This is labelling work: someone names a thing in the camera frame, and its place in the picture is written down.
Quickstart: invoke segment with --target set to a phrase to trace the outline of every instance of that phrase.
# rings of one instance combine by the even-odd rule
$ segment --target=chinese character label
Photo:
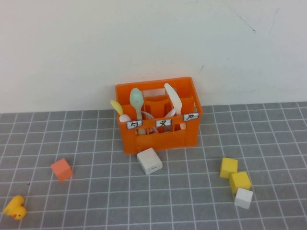
[[[142,126],[142,121],[129,121],[127,122],[127,129],[134,129]]]
[[[166,120],[160,120],[160,121],[156,121],[155,124],[157,127],[161,127],[161,126],[170,126],[172,125],[172,119],[166,119]]]
[[[197,119],[199,117],[199,113],[192,113],[192,114],[184,114],[183,121],[190,121],[193,119]]]

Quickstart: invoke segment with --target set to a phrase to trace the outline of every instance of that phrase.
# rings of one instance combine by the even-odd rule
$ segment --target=orange cube
[[[52,164],[51,168],[60,182],[63,182],[72,176],[71,167],[64,158]]]

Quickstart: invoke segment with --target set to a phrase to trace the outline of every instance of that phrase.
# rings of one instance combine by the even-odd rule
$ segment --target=white grid line
[[[294,135],[293,135],[293,132],[292,132],[292,131],[291,131],[291,135],[292,135],[292,137],[293,137],[293,140],[294,140],[294,141],[295,141],[295,143],[296,143],[296,146],[297,146],[297,148],[298,148],[298,151],[299,151],[299,152],[300,152],[300,154],[302,155],[301,149],[299,148],[299,146],[298,146],[298,144],[297,144],[297,141],[296,141],[296,139],[295,139],[295,137],[294,137]],[[305,210],[304,210],[304,206],[303,206],[303,204],[302,204],[302,202],[301,202],[301,199],[299,198],[298,191],[297,191],[297,188],[296,188],[296,186],[295,186],[295,183],[294,183],[294,180],[293,180],[293,178],[292,178],[292,175],[291,175],[291,173],[290,173],[290,171],[289,171],[289,168],[288,168],[287,162],[285,161],[285,159],[284,159],[284,157],[283,157],[283,156],[282,156],[282,158],[283,158],[283,161],[284,161],[284,163],[285,163],[285,165],[286,165],[286,169],[287,169],[287,171],[288,171],[288,173],[289,173],[289,175],[290,175],[291,181],[292,181],[292,183],[293,183],[293,185],[294,185],[294,190],[295,190],[295,193],[296,193],[296,195],[297,195],[297,199],[298,199],[298,201],[299,201],[299,204],[300,204],[300,206],[301,206],[301,208],[302,208],[302,211],[303,211],[303,213],[304,213],[304,215],[305,215],[305,219],[307,220],[307,216],[306,216],[306,212],[305,212]],[[306,164],[306,162],[305,162],[305,159],[304,159],[303,155],[302,155],[302,159],[303,159],[303,162],[304,162],[305,167],[307,168],[307,164]]]
[[[295,144],[295,142],[292,142],[292,143],[280,143],[280,145],[287,145],[287,144]],[[260,146],[265,146],[265,145],[277,145],[277,143],[270,143],[270,144],[260,144]],[[241,146],[258,146],[258,144],[251,144],[251,145],[241,145]],[[239,145],[223,145],[223,146],[207,146],[205,148],[209,149],[209,148],[216,148],[216,147],[239,147]],[[200,149],[201,147],[189,147],[189,149]],[[110,153],[111,151],[102,151],[102,152],[77,152],[76,155],[78,154],[90,154],[90,153]],[[60,153],[59,155],[72,155],[74,153]],[[40,154],[40,156],[55,156],[56,154]],[[285,157],[293,157],[293,156],[304,156],[305,154],[295,154],[295,155],[283,155]],[[37,156],[37,155],[21,155],[22,157],[33,157],[33,156]],[[11,158],[15,158],[15,157],[19,157],[19,156],[2,156],[2,158],[7,158],[7,157],[11,157]],[[273,158],[273,157],[276,157],[276,156],[264,156],[265,158]],[[207,159],[207,160],[218,160],[220,158],[210,158],[210,159]],[[201,159],[196,159],[196,160],[193,160],[193,159],[189,159],[188,161],[199,161]],[[169,162],[174,162],[174,161],[183,161],[183,160],[171,160]],[[99,163],[99,164],[94,164],[94,165],[107,165],[107,164],[110,164],[110,163]],[[91,166],[90,164],[77,164],[76,166]]]
[[[151,194],[150,194],[151,193],[150,176],[151,175],[149,174],[148,175],[148,199],[149,199],[149,223],[150,223],[149,229],[151,230],[152,229],[152,201],[151,201]]]
[[[253,122],[267,122],[267,123],[271,123],[271,122],[274,122],[274,121],[277,121],[277,120],[272,120],[272,121],[253,121]],[[279,121],[304,121],[306,122],[304,119],[287,119],[287,120],[279,120]],[[246,123],[246,124],[250,124],[251,122],[250,121],[246,121],[246,122],[223,122],[223,123],[211,123],[211,124],[201,124],[201,126],[210,126],[210,125],[223,125],[223,124],[242,124],[242,123]],[[110,131],[113,131],[112,128],[107,128],[107,129],[81,129],[80,131],[100,131],[100,130],[110,130]],[[300,130],[293,130],[294,132],[306,132],[307,129],[300,129]],[[288,131],[274,131],[275,133],[283,133],[283,132],[289,132],[291,131],[288,130]],[[69,132],[79,132],[78,130],[70,130],[70,131],[46,131],[46,132],[22,132],[22,133],[12,133],[12,134],[25,134],[25,133],[31,133],[31,134],[34,134],[34,133],[69,133]],[[238,134],[253,134],[253,133],[271,133],[271,131],[265,131],[265,132],[243,132],[243,133],[239,133]],[[5,136],[5,135],[8,135],[9,133],[0,133],[0,136]],[[236,134],[236,133],[221,133],[221,134],[202,134],[201,136],[217,136],[217,135],[220,135],[220,136],[224,136],[224,135],[231,135],[231,134]],[[43,142],[43,143],[72,143],[72,142],[89,142],[89,141],[112,141],[112,140],[121,140],[121,139],[95,139],[95,140],[79,140],[79,138],[77,140],[71,140],[71,141],[61,141],[61,138],[60,138],[60,141],[57,141],[57,142]]]
[[[46,127],[45,127],[45,132],[44,132],[44,134],[43,134],[43,139],[42,139],[42,140],[44,140],[44,138],[45,138],[46,130],[47,130],[47,124],[46,124]],[[35,166],[34,166],[34,170],[33,170],[33,173],[32,173],[32,178],[31,178],[31,181],[30,181],[30,186],[29,186],[29,188],[28,188],[27,196],[26,196],[25,203],[24,203],[24,206],[25,206],[25,207],[26,207],[26,204],[27,204],[27,201],[28,201],[27,198],[29,197],[29,193],[30,193],[30,190],[31,190],[31,186],[32,186],[32,182],[33,182],[33,179],[34,179],[34,175],[35,175],[35,171],[36,171],[36,166],[37,166],[37,163],[38,163],[38,159],[39,159],[39,156],[40,156],[40,152],[41,152],[41,150],[42,150],[42,146],[43,146],[43,141],[42,141],[42,143],[40,144],[40,147],[39,147],[39,152],[38,152],[38,156],[37,156],[37,159],[36,159],[36,162],[35,162]]]
[[[59,148],[60,148],[60,144],[58,146],[58,150],[57,150],[57,154],[56,154],[56,159],[57,159],[57,157],[59,155]],[[40,223],[40,228],[43,227],[44,217],[45,217],[46,208],[47,208],[47,204],[48,204],[48,197],[49,197],[49,193],[50,193],[50,189],[51,189],[51,184],[52,184],[53,176],[54,176],[54,173],[52,173],[52,175],[51,175],[51,179],[50,179],[50,183],[49,183],[49,188],[48,188],[48,193],[47,193],[47,198],[46,198],[45,205],[44,205],[44,212],[43,212],[42,220],[41,220],[41,223]]]
[[[15,126],[15,123],[14,123],[14,125],[13,125],[13,127],[12,127],[11,133],[9,134],[9,137],[8,137],[8,140],[6,141],[6,144],[9,143],[9,141],[10,141],[11,134],[12,134],[12,131],[13,131],[13,129],[14,129],[14,126]],[[6,151],[6,147],[7,147],[7,145],[5,145],[5,147],[4,147],[3,154],[4,154],[5,151]],[[13,181],[14,181],[14,178],[15,178],[15,175],[16,175],[16,172],[17,172],[19,160],[20,160],[20,157],[19,157],[19,159],[18,159],[18,161],[17,161],[16,168],[15,168],[15,171],[14,171],[14,174],[13,174],[13,177],[12,177],[12,183],[10,184],[10,188],[9,188],[8,194],[7,194],[6,198],[5,198],[4,205],[6,205],[7,202],[8,202],[8,197],[9,197],[9,194],[10,194],[10,192],[11,192],[11,188],[12,188],[12,185],[13,185]],[[4,213],[1,213],[1,216],[0,216],[0,223],[1,223],[1,220],[2,220],[2,217],[3,217],[3,216],[4,216]]]
[[[215,126],[216,126],[216,130],[217,130],[217,133],[218,134],[220,134],[220,132],[219,132],[219,128],[218,128],[218,126],[217,126],[217,123],[215,122]],[[221,140],[221,136],[220,135],[218,135],[218,137],[219,137],[219,140],[220,140],[220,144],[222,144],[222,140]],[[223,157],[225,157],[225,153],[224,153],[224,149],[222,148],[222,153],[223,153]],[[237,216],[238,216],[238,221],[239,221],[239,224],[240,224],[240,228],[241,229],[243,229],[243,227],[242,227],[242,223],[241,223],[241,220],[240,220],[240,216],[239,216],[239,211],[238,211],[238,207],[237,206],[235,206],[235,209],[236,209],[236,214],[237,214]]]
[[[293,218],[300,218],[300,217],[304,217],[304,216],[291,216]],[[256,219],[259,219],[259,218],[245,218],[244,220],[256,220]],[[263,219],[281,219],[281,217],[263,217]],[[219,221],[220,222],[223,222],[223,221],[232,221],[232,220],[236,220],[236,219],[220,219]],[[197,223],[206,223],[206,222],[212,222],[212,220],[197,220],[196,221]],[[170,224],[171,222],[157,222],[157,223],[153,223],[153,224]],[[174,221],[174,223],[193,223],[193,221],[191,220],[188,220],[188,221]],[[148,223],[135,223],[135,224],[131,224],[133,226],[139,226],[139,225],[146,225]],[[111,226],[114,226],[114,227],[117,227],[117,226],[126,226],[126,224],[114,224],[114,225],[111,225]],[[105,225],[89,225],[89,226],[86,226],[86,227],[105,227]],[[77,229],[78,227],[49,227],[49,228],[44,228],[46,230],[67,230],[67,229]],[[26,229],[23,229],[23,230],[39,230],[39,228],[26,228]]]
[[[97,114],[97,127],[96,128],[98,128],[99,113],[100,113],[100,111],[98,111],[98,114]],[[98,129],[96,129],[94,149],[96,147],[97,132],[98,132]],[[91,179],[92,179],[92,175],[93,175],[93,165],[94,165],[94,153],[93,153],[93,159],[92,159],[92,165],[91,165],[90,182],[88,184],[88,191],[87,191],[87,200],[86,200],[86,206],[85,206],[86,212],[85,212],[84,225],[83,225],[84,228],[86,227],[86,218],[87,218],[87,213],[88,213],[88,210],[89,210],[88,200],[90,198],[90,189],[91,189],[91,181],[92,181]]]
[[[108,195],[107,195],[107,209],[106,209],[106,230],[108,227],[108,214],[109,214],[109,203],[110,203],[110,188],[111,188],[111,173],[112,173],[112,160],[113,160],[113,145],[114,141],[112,141],[112,150],[111,150],[111,161],[110,161],[110,177],[109,177],[109,188],[108,188]]]
[[[286,184],[274,184],[274,186],[281,186],[281,185],[293,185],[292,183],[286,183]],[[253,187],[272,187],[271,184],[259,184],[259,185],[254,185]],[[197,190],[197,189],[204,189],[204,188],[229,188],[229,186],[212,186],[212,187],[197,187],[197,188],[192,188],[192,190]],[[168,190],[185,190],[187,188],[171,188],[171,189],[151,189],[151,191],[168,191]],[[110,192],[110,194],[114,194],[114,193],[124,193],[124,192],[129,192],[128,190],[125,191],[113,191]],[[132,190],[132,192],[149,192],[148,189],[145,190]],[[90,193],[91,194],[107,194],[108,192],[93,192]],[[88,193],[71,193],[70,195],[87,195]],[[52,196],[62,196],[65,194],[49,194],[48,197],[52,197]],[[47,196],[47,194],[44,195],[29,195],[28,197],[41,197],[41,196]]]
[[[237,131],[236,131],[236,138],[238,139],[238,142],[239,142],[239,145],[240,145],[240,149],[241,149],[241,152],[242,152],[242,156],[243,156],[243,161],[244,161],[244,164],[245,164],[245,167],[247,168],[247,164],[246,164],[246,160],[245,160],[245,157],[244,157],[244,154],[243,154],[243,149],[242,149],[242,146],[241,146],[241,141],[240,141],[240,138],[239,138],[239,135],[238,135],[238,133],[237,133]],[[260,208],[259,208],[259,204],[258,204],[258,201],[257,201],[257,197],[255,196],[255,194],[254,194],[254,197],[255,197],[255,200],[256,200],[256,205],[257,205],[257,209],[258,209],[258,212],[259,212],[259,216],[260,216],[260,219],[261,219],[261,224],[262,224],[262,226],[263,226],[263,229],[265,229],[265,225],[264,225],[264,223],[263,223],[263,219],[262,219],[262,214],[261,214],[261,212],[260,212]]]
[[[255,134],[255,137],[256,137],[257,143],[259,144],[259,140],[258,140],[258,137],[257,137],[256,134]],[[263,152],[262,152],[262,149],[261,149],[261,148],[260,148],[260,152],[261,152],[261,155],[262,155],[262,159],[263,159],[263,161],[264,161],[265,168],[267,169],[267,172],[268,172],[268,175],[269,175],[269,179],[270,179],[271,185],[273,186],[273,191],[274,191],[274,194],[275,194],[275,196],[276,196],[276,200],[277,200],[277,203],[278,203],[278,207],[279,207],[279,209],[280,209],[280,212],[281,212],[281,214],[282,214],[283,221],[284,221],[284,223],[285,223],[285,225],[286,225],[286,227],[287,227],[287,229],[288,229],[286,220],[285,220],[284,215],[283,215],[283,210],[282,210],[281,204],[280,204],[280,202],[279,202],[279,200],[278,200],[277,192],[276,192],[276,190],[275,190],[275,187],[274,187],[274,184],[273,184],[273,180],[272,180],[272,178],[271,178],[271,174],[270,174],[270,172],[269,172],[269,168],[268,168],[268,165],[267,165],[267,163],[266,163],[266,161],[265,161],[265,158],[264,158],[264,155],[263,155]]]
[[[296,198],[293,198],[293,199],[284,199],[284,200],[281,200],[281,201],[296,201],[297,199]],[[266,203],[266,202],[270,202],[270,201],[276,201],[275,199],[274,200],[258,200],[258,201],[252,201],[252,203]],[[224,202],[208,202],[208,203],[195,203],[195,205],[213,205],[213,204],[233,204],[234,202],[233,201],[224,201]],[[143,205],[143,206],[130,206],[131,208],[139,208],[139,207],[173,207],[173,206],[186,206],[186,205],[191,205],[191,203],[187,203],[187,204],[169,204],[169,205]],[[67,211],[85,211],[85,210],[107,210],[107,209],[122,209],[122,208],[128,208],[128,206],[122,206],[122,207],[97,207],[97,208],[80,208],[80,209],[67,209]],[[62,211],[64,212],[64,210],[46,210],[45,212],[59,212],[59,211]],[[40,212],[43,212],[43,211],[28,211],[27,213],[40,213]]]
[[[168,150],[166,150],[166,163],[167,163],[167,176],[168,176],[168,189],[169,190],[169,204],[171,206],[171,218],[172,218],[172,230],[174,230],[174,217],[173,217],[173,209],[172,209],[172,193],[171,193],[171,180],[169,177],[169,166],[168,166]]]
[[[79,130],[79,133],[78,133],[78,140],[79,140],[79,136],[80,136],[82,121],[83,121],[83,120],[81,119],[81,122],[80,122],[80,130]],[[77,152],[78,145],[79,145],[79,142],[77,141],[77,144],[76,144],[76,151],[75,151],[75,152]],[[72,170],[72,171],[74,171],[75,161],[76,161],[76,154],[74,154],[74,156],[73,156],[73,163],[72,163],[72,166],[71,166],[71,170]],[[64,223],[65,223],[66,210],[67,210],[68,199],[69,199],[69,192],[70,192],[70,190],[71,190],[71,178],[69,178],[69,185],[68,185],[68,190],[67,190],[67,198],[66,198],[66,204],[65,204],[64,215],[63,215],[63,221],[62,221],[62,228],[64,227]]]
[[[215,215],[215,222],[216,222],[217,230],[220,230],[220,227],[219,227],[219,220],[218,220],[218,218],[217,218],[217,213],[216,213],[216,208],[215,208],[215,203],[214,203],[213,190],[212,190],[212,187],[211,187],[211,181],[210,181],[210,176],[209,176],[208,164],[207,164],[207,161],[206,161],[205,147],[204,147],[204,145],[203,145],[203,140],[202,140],[202,138],[201,138],[201,146],[202,146],[202,153],[203,153],[203,156],[204,156],[204,159],[205,159],[205,162],[206,162],[206,169],[207,169],[207,174],[208,174],[208,182],[209,182],[209,187],[210,187],[210,192],[211,192],[211,199],[212,199],[212,202],[213,202],[213,209],[214,209],[214,215]]]
[[[187,158],[187,151],[186,148],[184,148],[184,154],[185,154],[185,162],[186,162],[186,166],[187,166],[187,172],[189,174],[189,166],[188,166],[188,158]],[[190,191],[190,197],[191,197],[191,204],[192,204],[192,213],[193,213],[193,219],[194,219],[194,227],[195,229],[197,229],[196,227],[196,222],[195,222],[195,211],[194,211],[194,203],[193,203],[193,197],[192,197],[192,190],[191,190],[191,181],[190,181],[190,176],[188,175],[188,181],[189,181],[189,191]]]
[[[74,168],[74,165],[75,165],[75,160],[76,160],[76,155],[74,155],[74,158],[73,158],[73,164],[71,166],[71,170],[73,171],[73,168]],[[64,222],[65,222],[65,216],[66,216],[66,210],[67,210],[67,204],[68,204],[68,199],[69,199],[69,191],[71,189],[71,178],[69,178],[69,185],[68,185],[68,190],[67,190],[67,198],[66,198],[66,204],[65,204],[65,209],[64,209],[64,215],[63,215],[63,221],[62,221],[62,228],[64,227]]]

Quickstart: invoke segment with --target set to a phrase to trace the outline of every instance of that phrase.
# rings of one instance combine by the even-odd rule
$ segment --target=toy block
[[[236,172],[230,174],[229,183],[234,194],[236,194],[238,188],[249,190],[251,187],[247,172]]]
[[[64,158],[52,164],[51,168],[60,182],[72,177],[71,167]]]
[[[146,175],[162,169],[162,161],[155,153],[153,148],[144,150],[143,152],[138,153],[136,156]]]
[[[230,174],[238,172],[238,160],[223,157],[220,177],[229,179]]]
[[[244,188],[238,188],[238,191],[235,197],[235,205],[242,207],[242,208],[249,209],[252,197],[253,197],[252,191],[246,190]]]

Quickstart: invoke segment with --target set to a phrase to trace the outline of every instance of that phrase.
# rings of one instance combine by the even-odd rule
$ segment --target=yellow spoon
[[[111,100],[111,105],[118,112],[119,115],[123,115],[124,114],[123,108],[121,107],[120,103],[118,103],[115,100]]]

